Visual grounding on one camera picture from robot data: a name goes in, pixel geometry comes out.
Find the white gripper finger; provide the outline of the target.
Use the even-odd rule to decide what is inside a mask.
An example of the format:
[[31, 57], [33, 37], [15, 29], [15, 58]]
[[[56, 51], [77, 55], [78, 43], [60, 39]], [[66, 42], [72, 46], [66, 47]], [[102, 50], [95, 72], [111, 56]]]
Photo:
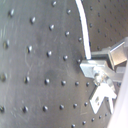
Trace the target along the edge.
[[114, 114], [107, 128], [128, 128], [128, 67], [125, 70]]

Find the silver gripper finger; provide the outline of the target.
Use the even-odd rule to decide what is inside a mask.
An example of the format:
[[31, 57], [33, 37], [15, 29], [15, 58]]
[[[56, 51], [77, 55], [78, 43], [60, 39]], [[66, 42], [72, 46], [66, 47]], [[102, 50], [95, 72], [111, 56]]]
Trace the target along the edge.
[[112, 59], [112, 68], [115, 68], [128, 59], [128, 37], [123, 38], [111, 47], [110, 56]]

